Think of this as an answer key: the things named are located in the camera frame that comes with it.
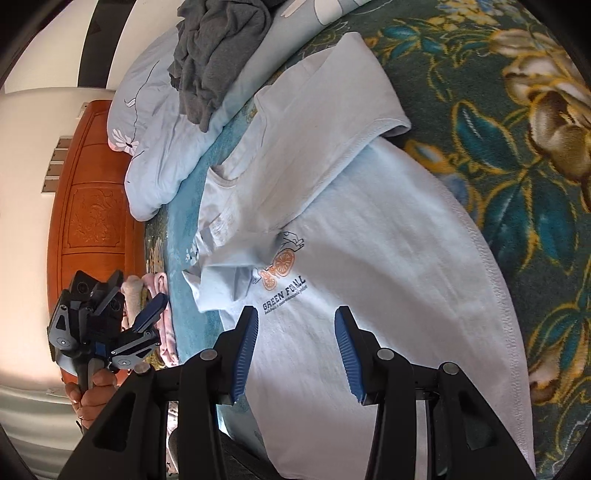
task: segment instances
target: carved wood panel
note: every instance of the carved wood panel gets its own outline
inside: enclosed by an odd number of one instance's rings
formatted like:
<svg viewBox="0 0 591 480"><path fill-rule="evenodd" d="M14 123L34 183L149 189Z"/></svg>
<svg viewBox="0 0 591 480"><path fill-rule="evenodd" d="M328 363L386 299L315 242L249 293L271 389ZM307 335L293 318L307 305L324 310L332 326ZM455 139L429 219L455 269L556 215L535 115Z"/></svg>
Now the carved wood panel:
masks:
<svg viewBox="0 0 591 480"><path fill-rule="evenodd" d="M66 248L118 247L123 253L127 201L122 186L73 186L69 211Z"/></svg>

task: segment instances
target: hand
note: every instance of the hand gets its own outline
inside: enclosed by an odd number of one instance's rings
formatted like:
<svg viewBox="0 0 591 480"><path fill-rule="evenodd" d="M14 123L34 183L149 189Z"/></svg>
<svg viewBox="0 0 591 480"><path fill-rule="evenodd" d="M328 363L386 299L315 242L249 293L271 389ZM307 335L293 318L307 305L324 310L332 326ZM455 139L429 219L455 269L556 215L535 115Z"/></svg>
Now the hand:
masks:
<svg viewBox="0 0 591 480"><path fill-rule="evenodd" d="M84 396L80 393L75 383L66 384L68 395L76 415L82 422L82 426L89 429L99 413L105 408L107 402L117 391L117 377L107 369L98 370L92 375L94 387L87 390Z"/></svg>

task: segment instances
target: wooden headboard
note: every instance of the wooden headboard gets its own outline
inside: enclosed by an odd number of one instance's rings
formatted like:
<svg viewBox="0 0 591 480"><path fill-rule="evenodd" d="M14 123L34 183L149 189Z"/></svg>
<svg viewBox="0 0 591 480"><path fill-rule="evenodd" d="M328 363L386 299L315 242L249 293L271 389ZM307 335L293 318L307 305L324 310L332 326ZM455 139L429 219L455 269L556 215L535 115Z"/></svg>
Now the wooden headboard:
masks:
<svg viewBox="0 0 591 480"><path fill-rule="evenodd" d="M64 162L47 245L50 314L77 270L100 281L114 270L125 277L145 273L144 224L131 216L124 188L131 156L107 144L110 105L110 100L88 104Z"/></svg>

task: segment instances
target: black stripe on wall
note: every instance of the black stripe on wall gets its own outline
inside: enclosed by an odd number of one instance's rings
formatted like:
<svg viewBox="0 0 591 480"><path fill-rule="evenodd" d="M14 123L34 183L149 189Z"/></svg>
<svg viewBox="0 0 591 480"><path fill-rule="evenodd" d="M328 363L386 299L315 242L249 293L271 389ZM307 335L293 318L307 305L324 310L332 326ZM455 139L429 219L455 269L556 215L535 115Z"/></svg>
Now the black stripe on wall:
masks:
<svg viewBox="0 0 591 480"><path fill-rule="evenodd" d="M78 71L78 87L106 88L115 49L135 0L99 0L92 14Z"/></svg>

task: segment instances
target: blue gripper pad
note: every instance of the blue gripper pad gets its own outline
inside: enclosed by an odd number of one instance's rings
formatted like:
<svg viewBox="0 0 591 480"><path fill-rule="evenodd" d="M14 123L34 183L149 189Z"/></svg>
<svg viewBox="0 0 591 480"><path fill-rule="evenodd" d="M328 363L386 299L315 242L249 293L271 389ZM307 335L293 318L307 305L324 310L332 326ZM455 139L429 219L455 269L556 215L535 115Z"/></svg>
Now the blue gripper pad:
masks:
<svg viewBox="0 0 591 480"><path fill-rule="evenodd" d="M234 382L230 397L235 403L238 397L244 393L246 388L246 379L248 378L248 371L251 367L252 354L255 350L256 337L258 335L258 312L255 308L252 309L251 316L248 319L248 324L242 337L240 350L234 363Z"/></svg>
<svg viewBox="0 0 591 480"><path fill-rule="evenodd" d="M361 376L361 361L355 351L353 340L349 335L343 315L339 310L335 312L335 336L339 344L340 356L343 359L343 366L349 380L351 393L355 395L358 402L365 398L365 389L363 388Z"/></svg>

